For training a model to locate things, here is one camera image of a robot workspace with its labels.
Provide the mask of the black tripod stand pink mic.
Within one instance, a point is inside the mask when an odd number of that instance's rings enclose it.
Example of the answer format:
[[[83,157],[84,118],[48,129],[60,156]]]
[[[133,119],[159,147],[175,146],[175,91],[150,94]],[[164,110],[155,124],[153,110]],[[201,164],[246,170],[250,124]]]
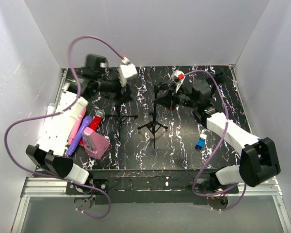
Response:
[[[166,83],[155,84],[154,85],[154,94],[155,94],[154,99],[156,99],[158,97],[158,93],[160,91],[165,91],[167,89],[168,89],[168,84],[166,84]],[[154,139],[153,149],[156,149],[156,144],[155,144],[156,132],[160,128],[163,128],[164,130],[168,130],[168,127],[157,121],[157,104],[155,102],[153,102],[153,103],[154,103],[153,111],[149,113],[149,115],[152,116],[152,120],[150,122],[148,122],[147,124],[139,126],[137,129],[141,130],[141,129],[146,127],[152,133],[153,139]]]

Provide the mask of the white microphone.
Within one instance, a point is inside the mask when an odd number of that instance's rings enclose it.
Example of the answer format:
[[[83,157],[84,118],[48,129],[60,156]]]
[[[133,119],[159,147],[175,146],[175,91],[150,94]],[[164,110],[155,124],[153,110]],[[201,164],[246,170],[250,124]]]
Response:
[[[54,114],[55,113],[55,110],[56,110],[56,104],[55,103],[50,103],[47,106],[47,115]]]

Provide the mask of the red glitter microphone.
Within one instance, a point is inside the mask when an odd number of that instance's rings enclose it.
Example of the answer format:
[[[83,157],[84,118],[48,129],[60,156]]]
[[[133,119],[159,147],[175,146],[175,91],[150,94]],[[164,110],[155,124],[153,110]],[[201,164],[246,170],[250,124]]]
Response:
[[[85,127],[89,127],[93,131],[96,131],[98,128],[99,124],[102,122],[102,119],[105,117],[105,112],[103,110],[97,110],[96,114],[94,117],[91,116],[86,116],[81,124],[81,127],[79,129],[79,134],[81,134],[84,130]]]

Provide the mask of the black tripod shock-mount stand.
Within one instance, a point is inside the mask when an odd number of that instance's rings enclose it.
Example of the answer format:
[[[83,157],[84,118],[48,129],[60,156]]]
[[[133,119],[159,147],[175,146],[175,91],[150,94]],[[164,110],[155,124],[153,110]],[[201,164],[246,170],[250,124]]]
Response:
[[[121,105],[119,103],[114,104],[114,110],[115,114],[108,114],[105,116],[107,120],[107,126],[111,124],[111,128],[114,130],[114,136],[116,136],[116,142],[120,143],[121,142],[121,134],[120,134],[120,129],[121,126],[129,119],[129,118],[138,118],[138,115],[122,115],[121,114]]]

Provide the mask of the pink microphone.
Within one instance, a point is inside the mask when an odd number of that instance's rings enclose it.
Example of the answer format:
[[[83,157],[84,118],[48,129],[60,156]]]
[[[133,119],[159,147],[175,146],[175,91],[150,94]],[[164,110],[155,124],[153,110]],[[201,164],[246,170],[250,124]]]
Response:
[[[86,113],[86,108],[83,108],[82,111],[80,112],[80,114],[77,116],[77,119],[72,127],[72,130],[71,130],[69,138],[68,138],[68,145],[69,146],[71,145],[72,141],[74,140],[74,138],[79,130],[79,127],[81,125],[81,122],[82,122],[82,119],[83,119],[85,113]]]

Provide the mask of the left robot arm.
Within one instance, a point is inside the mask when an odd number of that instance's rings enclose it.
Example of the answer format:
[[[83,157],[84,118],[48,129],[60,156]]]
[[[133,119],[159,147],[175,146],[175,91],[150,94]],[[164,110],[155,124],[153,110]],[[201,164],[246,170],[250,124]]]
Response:
[[[94,159],[101,159],[110,146],[109,140],[90,128],[95,118],[86,116],[88,101],[80,97],[66,114],[45,120],[43,131],[36,145],[28,145],[26,154],[41,169],[58,178],[77,182],[77,189],[89,194],[94,183],[87,170],[71,159],[80,142]]]

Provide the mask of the black round-base stand purple mic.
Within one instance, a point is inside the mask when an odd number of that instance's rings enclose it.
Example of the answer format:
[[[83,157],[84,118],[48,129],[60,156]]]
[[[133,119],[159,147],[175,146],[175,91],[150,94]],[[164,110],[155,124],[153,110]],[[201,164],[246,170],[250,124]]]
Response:
[[[221,83],[225,83],[227,80],[226,74],[224,72],[219,72],[216,74],[211,73],[212,78],[207,78],[206,81],[209,85],[213,85],[214,83],[217,83],[217,85]]]

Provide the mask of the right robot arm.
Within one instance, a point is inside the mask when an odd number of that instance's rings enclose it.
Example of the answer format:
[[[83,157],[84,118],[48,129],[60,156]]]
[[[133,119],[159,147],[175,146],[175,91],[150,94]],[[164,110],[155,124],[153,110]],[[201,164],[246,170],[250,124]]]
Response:
[[[210,174],[208,187],[215,193],[223,192],[227,185],[244,182],[255,187],[281,172],[275,143],[266,137],[261,139],[226,118],[211,103],[214,88],[207,81],[198,80],[192,87],[173,85],[154,102],[170,110],[176,105],[193,109],[195,120],[212,131],[224,136],[224,140],[240,155],[240,164],[226,166]]]

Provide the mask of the purple microphone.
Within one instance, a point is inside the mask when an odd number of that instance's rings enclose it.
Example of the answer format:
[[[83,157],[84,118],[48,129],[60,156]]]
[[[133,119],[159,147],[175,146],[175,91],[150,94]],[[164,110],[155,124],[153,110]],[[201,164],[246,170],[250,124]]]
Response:
[[[72,143],[70,144],[68,150],[66,151],[67,156],[71,156],[74,151],[76,150],[77,146],[79,145],[80,141],[82,140],[82,134],[84,130],[91,124],[93,121],[93,118],[91,116],[86,116],[83,121],[81,126],[79,127],[75,138],[73,139]]]

